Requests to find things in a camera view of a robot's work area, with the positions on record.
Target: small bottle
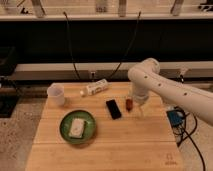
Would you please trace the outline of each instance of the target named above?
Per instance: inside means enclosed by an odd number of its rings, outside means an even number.
[[[83,90],[80,91],[81,96],[93,95],[103,90],[106,90],[109,83],[106,79],[99,80],[97,82],[87,85]]]
[[[130,112],[133,108],[133,100],[130,96],[126,98],[126,110]]]

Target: cable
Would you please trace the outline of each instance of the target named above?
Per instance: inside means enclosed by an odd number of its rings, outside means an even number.
[[[197,129],[197,125],[198,125],[198,121],[197,118],[193,115],[194,117],[194,121],[195,121],[195,126],[192,129],[192,131],[190,133],[188,133],[186,131],[186,121],[187,121],[187,117],[189,116],[189,113],[185,113],[185,111],[183,109],[181,109],[180,107],[175,107],[175,111],[177,112],[177,114],[179,115],[179,117],[182,119],[182,123],[179,124],[178,126],[173,127],[173,133],[176,137],[180,137],[180,141],[177,142],[177,146],[180,147],[180,145],[187,139],[189,138],[192,142],[192,144],[194,145],[194,147],[196,148],[199,157],[201,159],[202,162],[202,166],[203,166],[203,171],[206,170],[206,165],[205,165],[205,161],[203,159],[203,156],[199,150],[199,148],[197,147],[196,143],[194,142],[194,140],[192,139],[191,135],[196,131]]]
[[[194,128],[192,129],[192,131],[189,133],[189,135],[191,136],[196,130],[197,130],[197,118],[193,115],[193,117],[194,117],[194,121],[195,121],[195,126],[194,126]],[[183,143],[183,141],[185,141],[187,138],[189,138],[188,136],[186,136],[186,137],[184,137],[183,139],[181,139],[178,143],[177,143],[177,145],[178,145],[178,147]]]
[[[187,137],[189,137],[189,139],[191,140],[192,144],[194,145],[195,149],[197,150],[199,156],[200,156],[200,159],[201,159],[201,162],[202,162],[202,166],[203,166],[203,171],[206,171],[206,164],[205,164],[205,161],[203,159],[203,156],[198,148],[198,146],[196,145],[196,143],[194,142],[194,140],[192,139],[191,135],[182,127],[180,126],[181,130],[186,133]]]
[[[11,83],[11,85],[13,86],[13,88],[15,89],[16,93],[18,94],[18,96],[23,96],[23,92],[21,90],[21,88],[17,85],[17,83],[14,80],[9,80],[8,82]]]
[[[18,3],[16,7],[20,7],[26,0],[22,0],[21,2]]]
[[[124,56],[122,57],[120,63],[116,67],[116,69],[109,75],[108,79],[111,79],[116,74],[116,72],[119,70],[120,66],[122,65],[123,61],[125,60],[125,58],[129,54],[129,51],[132,48],[133,43],[135,42],[135,38],[136,38],[136,35],[137,35],[137,32],[138,32],[138,25],[139,25],[140,17],[141,17],[141,11],[138,13],[137,23],[135,25],[134,33],[133,33],[132,39],[130,40],[130,43],[129,43],[129,45],[128,45],[125,53],[124,53]]]
[[[79,72],[76,68],[76,65],[75,65],[75,60],[73,58],[73,51],[72,51],[72,41],[71,41],[71,33],[70,33],[70,25],[69,25],[69,18],[67,16],[67,13],[64,11],[63,14],[65,15],[66,17],[66,21],[67,21],[67,41],[68,41],[68,46],[69,46],[69,53],[70,53],[70,56],[72,58],[72,64],[73,64],[73,67],[75,69],[75,73],[78,77],[79,80],[81,80],[81,77],[79,75]]]

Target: sponge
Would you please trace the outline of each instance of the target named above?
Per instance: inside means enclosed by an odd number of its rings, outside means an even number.
[[[82,138],[85,121],[81,118],[74,118],[69,131],[69,136],[73,138]]]

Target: black wall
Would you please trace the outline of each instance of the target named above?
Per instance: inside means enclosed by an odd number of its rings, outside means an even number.
[[[70,21],[75,62],[118,62],[136,22]],[[71,62],[66,21],[0,22],[0,46],[15,46],[19,63]],[[213,20],[141,20],[124,61],[213,61]]]

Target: wooden table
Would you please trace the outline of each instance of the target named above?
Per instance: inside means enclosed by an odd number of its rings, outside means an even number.
[[[161,98],[150,93],[142,107],[125,109],[129,82],[110,83],[109,89],[81,97],[86,83],[65,83],[66,103],[54,107],[47,99],[26,171],[176,171],[183,163]],[[112,120],[105,101],[115,99],[122,118]],[[59,133],[70,111],[90,112],[97,123],[95,136],[84,145],[70,145]]]

